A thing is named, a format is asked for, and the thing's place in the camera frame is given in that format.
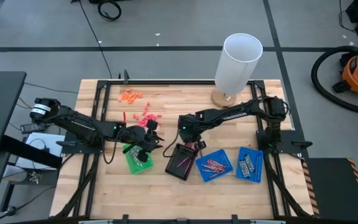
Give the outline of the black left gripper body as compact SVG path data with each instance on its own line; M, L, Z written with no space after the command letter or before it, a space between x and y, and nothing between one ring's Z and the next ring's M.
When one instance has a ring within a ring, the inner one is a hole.
M157 132L155 131L157 126L158 122L150 119L147 121L147 130L138 126L130 126L124 130L124 139L130 144L130 147L128 147L127 150L131 150L134 146L141 147L142 150L137 157L142 162L147 160L147 155L145 153L150 153L152 146L154 144L159 144L159 141L156 141L153 138L154 134L157 135Z

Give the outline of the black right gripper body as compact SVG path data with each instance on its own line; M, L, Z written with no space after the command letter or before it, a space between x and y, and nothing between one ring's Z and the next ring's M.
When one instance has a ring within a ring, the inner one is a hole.
M203 147L206 148L206 143L202 140L202 137L200 134L197 134L196 136L192 136L189 138L186 138L184 140L184 143L193 142L194 143L194 150L198 151L199 148Z

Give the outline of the green plastic basket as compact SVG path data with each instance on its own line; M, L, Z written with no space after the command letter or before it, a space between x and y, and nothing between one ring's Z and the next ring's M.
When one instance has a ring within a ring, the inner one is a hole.
M129 151L127 150L127 148L130 147L130 144L125 144L123 147L123 153L125 155L129 170L131 174L138 174L140 172L143 172L147 169L151 169L154 166L154 162L152 160L152 156L150 155L150 153L146 152L145 154L147 155L147 160L145 162L143 162L143 166L140 167L136 164L136 162L133 160L133 158L131 157L131 155L129 154ZM139 155L139 153L141 152L142 148L139 146L134 146L132 148L132 150L136 153L136 156Z

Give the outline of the black plastic basket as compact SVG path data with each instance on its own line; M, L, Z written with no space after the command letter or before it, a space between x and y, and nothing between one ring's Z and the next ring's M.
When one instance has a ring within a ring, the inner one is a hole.
M184 175L186 167L189 163L191 163L191 165L193 166L195 159L197 157L197 153L198 151L194 149L191 149L181 144L177 144L173 151L173 155L171 156L165 168L165 172L176 178L186 181L191 171L190 169L188 175ZM177 168L177 165L186 157L189 157L189 159L182 166Z

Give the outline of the blue plastic basket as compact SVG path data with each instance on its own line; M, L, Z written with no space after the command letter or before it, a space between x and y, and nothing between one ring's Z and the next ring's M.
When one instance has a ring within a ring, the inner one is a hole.
M217 176L217 177L215 177L213 179L209 179L208 177L213 175L213 174L215 174L215 173L202 172L201 171L202 169L208 169L208 168L205 168L205 167L201 166L202 164L209 165L207 163L208 159L212 159L212 160L224 165L225 166L225 173L222 174L222 175L219 175L219 176ZM228 156L227 156L227 154L226 154L224 149L220 149L220 150L217 150L217 151L212 152L210 154L207 154L207 155L205 155L203 157L200 157L195 162L196 162L196 166L197 166L197 168L198 168L198 170L200 172L200 176L201 176L201 178L202 178L202 180L204 182L211 182L212 180L220 178L220 177L222 177L222 176L224 176L224 175L226 175L226 174L228 174L228 173L233 171L233 166L232 166L232 164L231 164L231 162L230 162L230 160L229 160L229 158L228 158Z
M250 176L249 177L243 177L242 176L242 172L241 172L241 168L239 166L239 162L240 161L245 161L245 156L246 155L250 155L252 162L254 164L254 168L255 171L250 172ZM263 168L263 163L264 163L264 159L263 159L263 153L262 151L258 151L255 149L251 149L248 147L241 147L239 149L239 155L238 155L238 160L237 160L237 169L236 169L236 177L238 179L243 179L243 180L247 180L253 183L261 183L262 181L262 168Z

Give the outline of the white paper sheet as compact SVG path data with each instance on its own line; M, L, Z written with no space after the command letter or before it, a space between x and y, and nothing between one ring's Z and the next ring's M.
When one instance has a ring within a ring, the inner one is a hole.
M26 138L25 143L39 150L47 149L50 154L62 158L62 147L57 144L57 141L63 141L64 138L64 136L57 134L31 133ZM17 159L16 166L23 169L55 170L55 168L32 162L22 157Z

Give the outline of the white shade wooden table lamp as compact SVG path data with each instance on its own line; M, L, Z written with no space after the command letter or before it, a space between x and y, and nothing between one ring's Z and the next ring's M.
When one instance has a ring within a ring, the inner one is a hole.
M235 103L263 51L260 40L250 34L237 33L225 39L214 77L215 89L211 94L214 105L225 108Z

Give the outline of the black power adapter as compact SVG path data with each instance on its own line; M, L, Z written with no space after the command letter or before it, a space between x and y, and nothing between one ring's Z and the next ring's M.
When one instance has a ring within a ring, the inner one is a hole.
M45 131L46 128L47 128L47 126L45 124L31 123L31 124L21 125L20 130L21 130L22 134L29 134L29 133L34 133L34 132Z

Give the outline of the black beam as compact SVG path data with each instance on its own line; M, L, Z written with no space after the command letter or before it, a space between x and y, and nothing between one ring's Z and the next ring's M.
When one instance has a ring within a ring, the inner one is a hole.
M56 169L59 169L62 164L61 157L42 151L6 135L4 135L0 141L0 151L8 152L15 156Z

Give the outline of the metal keys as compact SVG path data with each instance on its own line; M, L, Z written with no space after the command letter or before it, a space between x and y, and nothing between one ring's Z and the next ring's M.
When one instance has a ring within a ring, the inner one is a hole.
M39 184L39 178L40 178L40 174L36 171L32 171L29 173L29 182L33 182L35 184Z

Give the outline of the black yellow-striped floor platform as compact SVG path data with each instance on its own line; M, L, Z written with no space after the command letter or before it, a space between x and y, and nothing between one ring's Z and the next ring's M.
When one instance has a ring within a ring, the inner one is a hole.
M313 213L323 219L358 222L358 169L350 158L302 162Z

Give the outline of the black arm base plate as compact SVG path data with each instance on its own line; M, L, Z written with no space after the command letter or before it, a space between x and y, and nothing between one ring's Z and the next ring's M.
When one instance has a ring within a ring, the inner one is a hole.
M56 142L65 154L100 154L102 138L95 130L67 131L64 140Z
M305 141L298 131L281 130L279 140L271 140L265 131L257 131L259 149L267 154L298 154L312 146L311 141Z

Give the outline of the black aluminium table frame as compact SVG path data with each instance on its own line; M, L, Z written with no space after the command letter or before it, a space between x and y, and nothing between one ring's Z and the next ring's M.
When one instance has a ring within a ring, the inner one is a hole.
M84 79L75 103L80 113L106 119L123 119L126 112L129 125L135 123L134 114L147 106L151 113L160 114L162 123L157 132L164 141L152 154L154 166L140 174L131 174L119 143L108 142L107 153L98 158L94 190L85 190L80 215L89 213L92 219L122 223L127 215L129 224L211 224L229 223L233 215L239 222L251 219L273 218L269 187L266 180L260 184L236 178L233 173L211 182L204 182L197 169L189 178L180 180L165 172L168 159L163 152L171 153L170 143L178 142L177 119L181 114L193 113L212 107L212 80L113 80L110 90L104 82ZM134 93L143 97L134 98ZM134 102L122 99L132 95Z

